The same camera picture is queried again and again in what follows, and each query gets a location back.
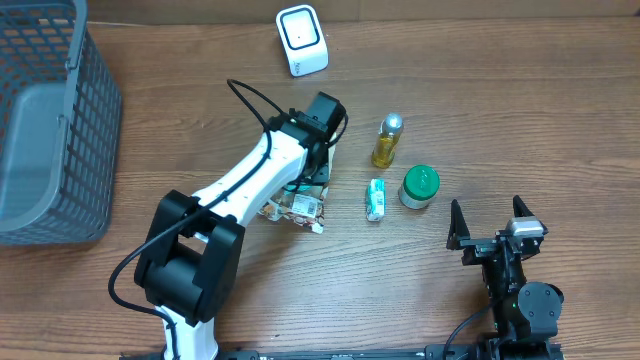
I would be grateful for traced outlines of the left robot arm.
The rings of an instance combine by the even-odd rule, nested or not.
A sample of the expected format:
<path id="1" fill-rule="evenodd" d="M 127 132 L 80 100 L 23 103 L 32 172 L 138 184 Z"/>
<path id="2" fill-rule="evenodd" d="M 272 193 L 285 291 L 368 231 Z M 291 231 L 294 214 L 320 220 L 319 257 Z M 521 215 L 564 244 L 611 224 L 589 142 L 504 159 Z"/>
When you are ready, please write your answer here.
<path id="1" fill-rule="evenodd" d="M 346 118 L 340 101 L 320 92 L 306 111 L 270 118 L 252 151 L 221 179 L 162 198 L 134 272 L 165 326 L 161 358 L 216 358 L 214 318 L 234 285 L 246 227 L 287 184 L 326 168 Z"/>

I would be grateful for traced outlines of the grey plastic mesh basket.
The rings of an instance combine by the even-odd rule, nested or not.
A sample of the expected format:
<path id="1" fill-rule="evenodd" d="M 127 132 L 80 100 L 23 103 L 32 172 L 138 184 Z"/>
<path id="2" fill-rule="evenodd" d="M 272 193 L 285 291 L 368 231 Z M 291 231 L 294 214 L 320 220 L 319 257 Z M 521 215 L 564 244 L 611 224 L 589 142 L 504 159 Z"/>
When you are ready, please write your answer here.
<path id="1" fill-rule="evenodd" d="M 2 245 L 104 236 L 122 103 L 85 1 L 2 1 Z"/>

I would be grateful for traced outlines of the white barcode scanner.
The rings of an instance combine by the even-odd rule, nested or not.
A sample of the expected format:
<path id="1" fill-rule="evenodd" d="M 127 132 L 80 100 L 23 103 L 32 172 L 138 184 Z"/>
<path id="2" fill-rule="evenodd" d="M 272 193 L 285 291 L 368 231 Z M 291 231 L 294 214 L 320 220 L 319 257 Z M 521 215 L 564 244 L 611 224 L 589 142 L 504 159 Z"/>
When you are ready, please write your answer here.
<path id="1" fill-rule="evenodd" d="M 302 77 L 329 64 L 326 40 L 313 7 L 301 4 L 281 10 L 275 20 L 290 74 Z"/>

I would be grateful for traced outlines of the brown white snack wrapper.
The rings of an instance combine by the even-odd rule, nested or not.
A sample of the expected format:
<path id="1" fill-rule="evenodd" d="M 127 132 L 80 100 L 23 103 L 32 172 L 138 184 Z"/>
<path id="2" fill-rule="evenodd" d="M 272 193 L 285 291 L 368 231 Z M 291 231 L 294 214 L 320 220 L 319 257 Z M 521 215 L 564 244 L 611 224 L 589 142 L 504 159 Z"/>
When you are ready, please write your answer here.
<path id="1" fill-rule="evenodd" d="M 324 232 L 324 200 L 328 186 L 301 185 L 279 189 L 259 210 L 266 219 L 278 222 L 286 220 L 316 234 Z"/>

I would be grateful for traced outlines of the teal small carton box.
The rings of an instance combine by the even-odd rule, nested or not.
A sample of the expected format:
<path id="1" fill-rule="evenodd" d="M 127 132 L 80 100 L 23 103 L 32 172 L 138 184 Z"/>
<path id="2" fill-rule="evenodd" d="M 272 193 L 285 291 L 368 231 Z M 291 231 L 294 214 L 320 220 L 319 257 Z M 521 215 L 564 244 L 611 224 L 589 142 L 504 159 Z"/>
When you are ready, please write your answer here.
<path id="1" fill-rule="evenodd" d="M 365 192 L 366 218 L 370 222 L 381 221 L 386 214 L 386 189 L 383 179 L 372 179 Z"/>

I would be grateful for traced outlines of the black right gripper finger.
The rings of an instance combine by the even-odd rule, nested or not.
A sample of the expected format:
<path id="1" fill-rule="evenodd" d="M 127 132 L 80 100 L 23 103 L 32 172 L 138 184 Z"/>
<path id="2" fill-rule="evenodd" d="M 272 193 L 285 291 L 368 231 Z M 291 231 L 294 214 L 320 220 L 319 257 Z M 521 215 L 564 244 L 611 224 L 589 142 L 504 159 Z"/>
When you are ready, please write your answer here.
<path id="1" fill-rule="evenodd" d="M 469 229 L 466 225 L 462 209 L 456 199 L 451 202 L 451 221 L 446 248 L 449 250 L 461 250 L 468 246 L 471 240 Z"/>
<path id="2" fill-rule="evenodd" d="M 519 195 L 513 197 L 513 211 L 516 217 L 531 217 L 533 212 L 526 206 Z"/>

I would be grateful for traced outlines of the brown Pantree snack packet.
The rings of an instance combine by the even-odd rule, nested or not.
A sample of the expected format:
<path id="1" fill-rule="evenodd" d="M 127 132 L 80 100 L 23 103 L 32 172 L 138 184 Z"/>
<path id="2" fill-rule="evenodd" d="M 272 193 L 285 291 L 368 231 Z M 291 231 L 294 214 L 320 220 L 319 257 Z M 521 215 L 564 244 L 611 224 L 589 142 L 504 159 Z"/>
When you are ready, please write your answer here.
<path id="1" fill-rule="evenodd" d="M 335 148 L 330 147 L 326 153 L 326 161 L 322 164 L 321 169 L 319 170 L 319 178 L 323 183 L 323 189 L 321 192 L 321 200 L 324 201 L 328 195 L 329 190 L 329 182 L 331 179 L 331 170 L 333 165 L 333 158 L 335 154 Z"/>

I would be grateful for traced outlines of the green lid spice jar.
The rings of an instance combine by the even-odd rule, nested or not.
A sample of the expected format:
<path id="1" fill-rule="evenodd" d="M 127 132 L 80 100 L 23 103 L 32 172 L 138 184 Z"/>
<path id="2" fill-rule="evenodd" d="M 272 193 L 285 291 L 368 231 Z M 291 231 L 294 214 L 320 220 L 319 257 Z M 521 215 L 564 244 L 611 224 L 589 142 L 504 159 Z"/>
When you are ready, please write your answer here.
<path id="1" fill-rule="evenodd" d="M 440 177 L 431 166 L 420 164 L 404 176 L 398 190 L 401 203 L 410 209 L 423 209 L 434 199 L 440 188 Z"/>

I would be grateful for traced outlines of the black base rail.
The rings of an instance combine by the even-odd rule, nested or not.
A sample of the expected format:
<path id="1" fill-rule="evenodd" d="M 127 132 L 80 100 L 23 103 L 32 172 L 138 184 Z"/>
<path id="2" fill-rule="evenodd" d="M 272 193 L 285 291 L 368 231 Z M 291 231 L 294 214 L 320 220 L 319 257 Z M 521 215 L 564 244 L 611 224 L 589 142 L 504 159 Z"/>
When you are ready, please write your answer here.
<path id="1" fill-rule="evenodd" d="M 259 353 L 251 351 L 222 351 L 214 359 L 216 360 L 442 360 L 444 345 L 428 345 L 423 349 L 384 349 L 371 351 L 305 351 L 305 352 L 275 352 Z M 446 359 L 491 359 L 488 354 L 481 352 L 477 346 L 451 345 Z M 551 345 L 549 356 L 543 356 L 544 348 L 528 349 L 532 354 L 516 355 L 515 350 L 507 348 L 506 357 L 502 359 L 552 359 L 564 360 L 564 354 L 560 345 Z M 161 360 L 161 353 L 144 355 L 121 355 L 120 360 Z"/>

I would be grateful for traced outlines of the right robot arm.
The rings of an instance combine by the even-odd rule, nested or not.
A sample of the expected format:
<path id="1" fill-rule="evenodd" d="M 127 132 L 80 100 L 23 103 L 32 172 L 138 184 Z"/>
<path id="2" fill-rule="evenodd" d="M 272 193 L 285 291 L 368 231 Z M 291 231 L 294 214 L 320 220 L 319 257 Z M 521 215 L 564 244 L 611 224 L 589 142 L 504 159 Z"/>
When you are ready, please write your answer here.
<path id="1" fill-rule="evenodd" d="M 458 325 L 445 342 L 441 357 L 455 355 L 452 343 L 470 323 L 492 312 L 495 331 L 478 337 L 462 354 L 467 359 L 561 359 L 561 347 L 550 343 L 558 334 L 563 292 L 553 284 L 527 280 L 522 263 L 540 253 L 548 228 L 519 196 L 514 217 L 492 238 L 472 238 L 457 200 L 451 202 L 446 248 L 461 250 L 464 266 L 482 267 L 489 304 Z"/>

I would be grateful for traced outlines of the clear plastic container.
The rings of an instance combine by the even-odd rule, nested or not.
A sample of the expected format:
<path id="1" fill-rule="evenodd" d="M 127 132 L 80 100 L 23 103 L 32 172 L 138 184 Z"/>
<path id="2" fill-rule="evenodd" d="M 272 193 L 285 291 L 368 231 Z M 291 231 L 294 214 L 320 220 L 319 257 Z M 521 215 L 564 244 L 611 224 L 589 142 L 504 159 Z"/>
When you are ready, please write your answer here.
<path id="1" fill-rule="evenodd" d="M 381 122 L 371 161 L 379 168 L 388 168 L 396 153 L 396 147 L 404 130 L 402 117 L 389 113 Z"/>

